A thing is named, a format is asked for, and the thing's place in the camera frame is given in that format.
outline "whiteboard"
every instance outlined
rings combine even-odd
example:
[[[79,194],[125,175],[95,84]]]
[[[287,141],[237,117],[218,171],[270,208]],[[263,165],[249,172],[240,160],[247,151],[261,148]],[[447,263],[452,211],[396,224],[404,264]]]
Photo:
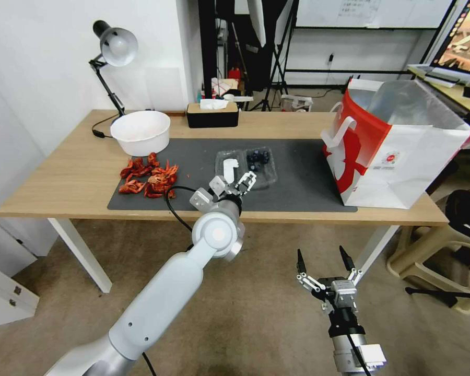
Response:
[[[296,26],[437,28],[452,0],[300,0]]]

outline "desk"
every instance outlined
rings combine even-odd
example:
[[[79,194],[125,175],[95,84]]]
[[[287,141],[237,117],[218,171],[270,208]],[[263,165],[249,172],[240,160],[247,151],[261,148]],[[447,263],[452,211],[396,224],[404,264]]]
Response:
[[[408,67],[408,70],[415,76],[423,80],[425,73],[416,67]],[[454,85],[448,88],[442,85],[424,81],[433,91],[433,93],[441,99],[451,110],[463,115],[467,123],[470,125],[470,98],[463,96],[464,86]]]
[[[92,110],[0,208],[2,217],[48,218],[103,292],[110,291],[111,281],[69,219],[175,220],[166,210],[107,209],[119,181],[118,173],[126,165],[128,156],[114,140],[94,137],[90,127],[113,113],[111,110]],[[321,112],[241,112],[239,125],[235,128],[191,129],[185,117],[174,116],[171,117],[170,136],[317,139],[333,118],[334,114]],[[195,220],[201,215],[198,211],[179,211],[178,214],[186,220]],[[380,228],[356,262],[356,266],[364,271],[383,250],[398,226],[439,226],[448,222],[427,194],[423,194],[409,210],[359,208],[355,213],[244,211],[241,220],[378,225]]]

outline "tissue box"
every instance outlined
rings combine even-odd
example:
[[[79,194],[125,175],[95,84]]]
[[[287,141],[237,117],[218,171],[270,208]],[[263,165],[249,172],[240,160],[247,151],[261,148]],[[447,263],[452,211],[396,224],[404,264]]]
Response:
[[[190,128],[234,127],[239,123],[239,109],[234,102],[220,110],[201,110],[199,103],[190,103],[186,118]]]

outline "desk lamp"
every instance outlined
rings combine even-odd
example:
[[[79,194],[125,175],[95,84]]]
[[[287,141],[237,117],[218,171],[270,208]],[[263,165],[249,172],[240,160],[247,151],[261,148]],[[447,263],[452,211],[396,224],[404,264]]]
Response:
[[[137,54],[137,39],[130,31],[121,28],[112,28],[104,21],[96,21],[92,26],[94,34],[99,38],[101,53],[89,61],[90,66],[96,72],[103,84],[108,97],[119,112],[119,117],[125,115],[125,107],[120,99],[113,93],[99,70],[105,65],[124,66],[129,64]]]

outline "monitor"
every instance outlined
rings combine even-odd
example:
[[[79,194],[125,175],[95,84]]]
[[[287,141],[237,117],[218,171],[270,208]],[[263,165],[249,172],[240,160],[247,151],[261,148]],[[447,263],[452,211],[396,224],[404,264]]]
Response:
[[[430,65],[470,74],[470,1]]]

